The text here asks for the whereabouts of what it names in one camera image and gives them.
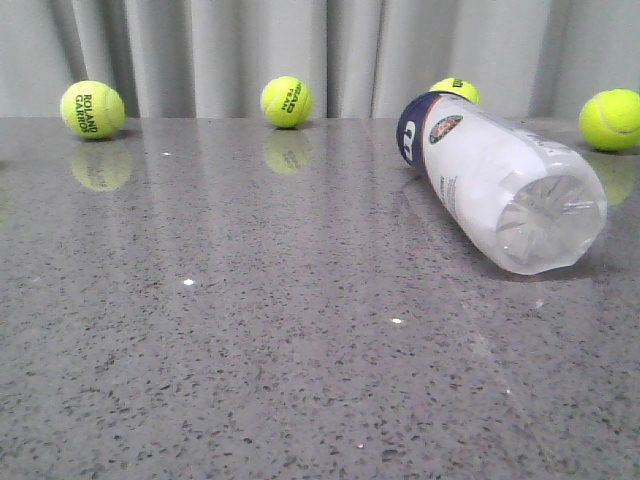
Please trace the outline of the white tennis ball can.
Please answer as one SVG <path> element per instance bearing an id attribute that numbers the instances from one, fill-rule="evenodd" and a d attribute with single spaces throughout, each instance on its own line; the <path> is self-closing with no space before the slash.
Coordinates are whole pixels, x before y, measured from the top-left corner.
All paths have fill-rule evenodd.
<path id="1" fill-rule="evenodd" d="M 462 96 L 416 97 L 396 140 L 471 242 L 506 271 L 572 266 L 605 226 L 604 188 L 579 153 Z"/>

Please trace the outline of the Wilson tennis ball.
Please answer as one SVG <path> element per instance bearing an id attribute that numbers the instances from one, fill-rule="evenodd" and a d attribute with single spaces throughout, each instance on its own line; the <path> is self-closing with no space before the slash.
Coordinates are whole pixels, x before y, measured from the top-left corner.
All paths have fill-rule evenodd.
<path id="1" fill-rule="evenodd" d="M 479 90 L 473 83 L 457 77 L 448 77 L 436 82 L 430 87 L 430 91 L 456 94 L 473 104 L 479 104 L 481 99 Z"/>

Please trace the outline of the Roland Garros tennis ball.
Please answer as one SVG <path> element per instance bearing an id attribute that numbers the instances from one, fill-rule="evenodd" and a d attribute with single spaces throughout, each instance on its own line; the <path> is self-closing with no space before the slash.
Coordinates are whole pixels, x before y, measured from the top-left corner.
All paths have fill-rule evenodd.
<path id="1" fill-rule="evenodd" d="M 67 127 L 88 139 L 109 138 L 123 126 L 125 105 L 109 85 L 83 80 L 69 86 L 60 100 L 60 114 Z"/>

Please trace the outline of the plain yellow tennis ball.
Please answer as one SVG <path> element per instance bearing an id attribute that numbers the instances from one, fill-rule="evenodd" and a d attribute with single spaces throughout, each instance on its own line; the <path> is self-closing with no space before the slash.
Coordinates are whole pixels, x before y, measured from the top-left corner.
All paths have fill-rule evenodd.
<path id="1" fill-rule="evenodd" d="M 592 147 L 621 151 L 639 143 L 639 93 L 629 89 L 601 91 L 582 107 L 579 130 Z"/>

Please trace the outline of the grey curtain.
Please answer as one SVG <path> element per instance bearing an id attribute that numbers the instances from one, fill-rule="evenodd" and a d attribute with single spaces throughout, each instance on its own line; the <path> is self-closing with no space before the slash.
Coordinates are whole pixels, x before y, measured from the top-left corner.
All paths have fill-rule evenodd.
<path id="1" fill-rule="evenodd" d="M 5 1 L 1 113 L 55 116 L 82 79 L 131 116 L 234 118 L 305 81 L 317 117 L 391 118 L 446 77 L 507 117 L 573 118 L 639 86 L 635 1 Z"/>

